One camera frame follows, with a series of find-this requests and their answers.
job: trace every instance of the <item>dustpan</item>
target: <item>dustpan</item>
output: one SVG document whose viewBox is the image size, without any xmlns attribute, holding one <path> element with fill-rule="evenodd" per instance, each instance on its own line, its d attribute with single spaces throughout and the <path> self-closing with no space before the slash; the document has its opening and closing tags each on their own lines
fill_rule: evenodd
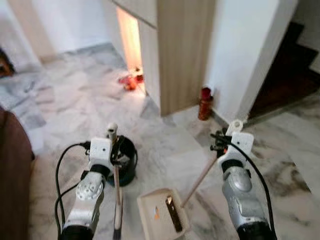
<svg viewBox="0 0 320 240">
<path fill-rule="evenodd" d="M 177 232 L 166 199 L 172 197 L 182 230 Z M 176 189 L 161 188 L 137 198 L 146 240 L 174 240 L 190 229 L 189 219 Z"/>
</svg>

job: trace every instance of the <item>dark wooden stair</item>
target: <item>dark wooden stair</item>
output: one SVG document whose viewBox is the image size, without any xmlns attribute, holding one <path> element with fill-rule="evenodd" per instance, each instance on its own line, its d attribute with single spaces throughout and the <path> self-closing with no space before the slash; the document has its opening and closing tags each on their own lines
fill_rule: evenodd
<svg viewBox="0 0 320 240">
<path fill-rule="evenodd" d="M 318 52 L 296 44 L 304 26 L 291 22 L 251 108 L 255 118 L 316 92 L 320 74 L 309 69 Z"/>
</svg>

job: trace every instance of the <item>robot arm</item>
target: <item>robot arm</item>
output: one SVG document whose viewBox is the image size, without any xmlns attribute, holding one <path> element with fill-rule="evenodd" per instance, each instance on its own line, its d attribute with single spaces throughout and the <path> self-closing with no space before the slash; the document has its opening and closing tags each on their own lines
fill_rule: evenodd
<svg viewBox="0 0 320 240">
<path fill-rule="evenodd" d="M 112 141 L 93 138 L 90 145 L 90 171 L 75 191 L 75 202 L 62 228 L 62 240 L 90 240 L 98 220 L 99 207 L 104 199 L 104 187 L 110 173 Z"/>
<path fill-rule="evenodd" d="M 254 141 L 251 134 L 234 130 L 227 131 L 226 135 L 220 132 L 220 135 L 225 139 L 231 139 L 231 143 L 238 146 L 247 155 L 250 154 Z M 217 150 L 218 164 L 223 171 L 222 192 L 240 240 L 274 239 L 275 235 L 269 227 L 261 203 L 253 189 L 251 174 L 245 169 L 246 158 L 231 145 L 225 152 L 226 144 L 219 142 L 218 139 L 212 149 Z"/>
</svg>

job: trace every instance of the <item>white marble tile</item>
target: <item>white marble tile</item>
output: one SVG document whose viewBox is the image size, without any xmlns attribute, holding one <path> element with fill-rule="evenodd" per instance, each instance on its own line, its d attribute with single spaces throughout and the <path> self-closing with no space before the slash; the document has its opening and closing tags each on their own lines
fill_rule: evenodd
<svg viewBox="0 0 320 240">
<path fill-rule="evenodd" d="M 42 127 L 37 127 L 26 131 L 29 138 L 32 151 L 35 155 L 39 155 L 44 150 L 44 136 Z"/>
<path fill-rule="evenodd" d="M 289 112 L 296 115 L 309 123 L 314 124 L 320 129 L 320 92 L 318 91 L 314 95 L 304 98 L 294 108 L 290 109 Z"/>
<path fill-rule="evenodd" d="M 118 78 L 128 73 L 124 66 L 114 48 L 107 44 L 65 53 L 45 64 L 38 73 L 0 84 L 0 92 L 11 97 L 10 106 L 17 108 L 26 130 L 42 131 L 43 150 L 34 162 L 30 183 L 30 239 L 57 239 L 54 173 L 63 149 L 104 136 L 110 122 L 116 122 L 119 134 L 134 142 L 139 156 L 136 177 L 123 188 L 123 239 L 144 239 L 136 202 L 139 195 L 173 186 L 183 198 L 209 158 L 215 157 L 209 150 L 209 134 L 220 126 L 212 119 L 198 120 L 197 106 L 161 118 L 159 109 L 142 91 L 126 92 L 118 83 Z M 319 203 L 309 188 L 317 195 L 320 130 L 313 109 L 317 103 L 313 101 L 310 106 L 308 112 L 299 108 L 299 112 L 286 113 L 245 130 L 255 136 L 253 153 L 260 158 L 255 162 L 267 178 L 278 239 L 282 240 L 319 236 Z M 308 125 L 311 115 L 314 128 Z M 81 148 L 68 153 L 60 169 L 62 189 L 79 180 L 87 161 Z M 266 209 L 258 179 L 255 175 L 252 179 Z M 182 239 L 238 239 L 222 184 L 222 172 L 215 165 L 187 204 L 192 228 Z M 111 239 L 113 234 L 114 189 L 107 186 L 104 194 L 94 236 L 97 240 Z M 67 212 L 73 201 L 73 192 L 64 198 Z"/>
</svg>

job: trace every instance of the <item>wooden stick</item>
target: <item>wooden stick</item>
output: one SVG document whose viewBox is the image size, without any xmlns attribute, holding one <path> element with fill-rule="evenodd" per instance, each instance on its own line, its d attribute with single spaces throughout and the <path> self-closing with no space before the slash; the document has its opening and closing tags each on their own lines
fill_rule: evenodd
<svg viewBox="0 0 320 240">
<path fill-rule="evenodd" d="M 200 183 L 203 181 L 203 179 L 206 177 L 206 175 L 208 174 L 209 170 L 211 169 L 211 167 L 215 164 L 215 162 L 217 161 L 217 157 L 213 158 L 212 160 L 210 160 L 207 165 L 205 166 L 204 170 L 202 171 L 200 177 L 198 177 L 198 179 L 196 180 L 195 184 L 193 185 L 191 191 L 189 192 L 188 196 L 185 198 L 185 200 L 181 203 L 180 207 L 184 208 L 186 203 L 189 201 L 189 199 L 191 198 L 191 196 L 195 193 L 197 187 L 200 185 Z"/>
<path fill-rule="evenodd" d="M 120 183 L 119 183 L 119 167 L 113 166 L 113 178 L 114 178 L 114 187 L 116 194 L 116 204 L 120 205 Z"/>
</svg>

